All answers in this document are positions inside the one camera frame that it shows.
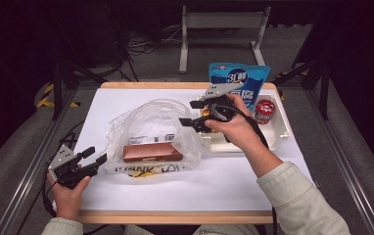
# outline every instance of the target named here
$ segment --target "hand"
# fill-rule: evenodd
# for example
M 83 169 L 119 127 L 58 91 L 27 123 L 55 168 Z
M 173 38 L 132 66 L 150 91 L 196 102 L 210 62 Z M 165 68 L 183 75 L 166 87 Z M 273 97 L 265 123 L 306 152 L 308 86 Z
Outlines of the hand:
M 50 185 L 55 183 L 52 175 L 47 173 L 47 179 Z M 56 201 L 57 215 L 70 220 L 76 220 L 82 205 L 82 193 L 90 182 L 90 177 L 86 176 L 76 185 L 74 189 L 70 189 L 56 183 L 51 191 Z
M 229 94 L 227 97 L 231 99 L 235 107 L 241 110 L 246 116 L 252 116 L 251 111 L 246 107 L 242 97 L 236 94 Z M 262 144 L 254 129 L 244 117 L 236 115 L 229 122 L 208 119 L 205 125 L 211 129 L 222 132 L 230 142 L 242 149 L 257 177 L 267 174 L 282 164 L 282 161 Z
M 233 102 L 234 106 L 241 110 L 246 116 L 252 116 L 251 111 L 246 107 L 242 97 L 237 94 L 228 94 L 227 97 Z M 246 151 L 250 145 L 261 143 L 251 125 L 240 115 L 236 115 L 229 122 L 208 119 L 205 125 L 225 134 L 231 143 L 243 151 Z

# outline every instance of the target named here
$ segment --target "white stand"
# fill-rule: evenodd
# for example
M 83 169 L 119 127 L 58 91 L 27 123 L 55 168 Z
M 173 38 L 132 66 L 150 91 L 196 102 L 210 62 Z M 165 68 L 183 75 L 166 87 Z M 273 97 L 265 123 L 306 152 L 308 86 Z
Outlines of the white stand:
M 187 13 L 187 7 L 183 6 L 182 17 L 182 46 L 180 56 L 180 73 L 187 72 L 188 41 L 187 28 L 257 28 L 257 40 L 251 41 L 257 64 L 264 66 L 264 60 L 260 52 L 260 43 L 269 18 L 270 7 L 266 7 L 264 12 L 248 13 Z

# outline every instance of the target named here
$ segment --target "human hand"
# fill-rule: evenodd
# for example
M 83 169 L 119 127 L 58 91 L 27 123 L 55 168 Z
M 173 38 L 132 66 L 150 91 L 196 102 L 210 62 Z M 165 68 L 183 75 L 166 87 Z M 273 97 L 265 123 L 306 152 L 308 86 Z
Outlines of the human hand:
M 82 205 L 82 193 L 90 182 L 90 177 L 86 176 L 74 187 L 70 189 L 56 183 L 50 173 L 47 179 L 52 187 L 51 191 L 56 201 L 57 215 L 65 219 L 76 220 Z
M 242 97 L 237 94 L 228 94 L 227 97 L 233 102 L 234 106 L 242 111 L 246 116 L 252 116 L 251 111 L 246 107 Z M 250 149 L 250 147 L 261 143 L 251 125 L 240 115 L 236 115 L 228 122 L 208 119 L 206 120 L 205 125 L 226 135 L 231 143 L 242 149 L 244 152 Z

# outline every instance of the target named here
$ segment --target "soda can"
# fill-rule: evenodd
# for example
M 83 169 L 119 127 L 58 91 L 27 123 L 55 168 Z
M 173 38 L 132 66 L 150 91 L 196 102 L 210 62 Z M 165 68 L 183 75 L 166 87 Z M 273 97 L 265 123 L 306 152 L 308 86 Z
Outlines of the soda can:
M 267 124 L 275 111 L 275 105 L 266 99 L 259 100 L 255 109 L 255 119 L 258 124 Z

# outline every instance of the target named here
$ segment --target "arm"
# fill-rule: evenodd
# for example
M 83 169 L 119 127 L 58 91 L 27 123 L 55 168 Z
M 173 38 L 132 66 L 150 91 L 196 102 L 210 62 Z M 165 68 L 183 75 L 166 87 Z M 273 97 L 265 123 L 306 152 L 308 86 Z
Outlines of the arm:
M 46 225 L 43 235 L 49 234 L 83 234 L 83 225 L 76 221 L 82 204 L 82 193 L 90 182 L 90 177 L 83 178 L 74 189 L 55 183 L 50 173 L 47 174 L 57 205 L 57 214 Z
M 252 116 L 240 96 L 229 98 Z M 222 132 L 243 150 L 286 234 L 350 234 L 346 222 L 312 183 L 295 165 L 283 163 L 270 152 L 243 117 L 237 115 L 229 122 L 207 120 L 206 126 Z

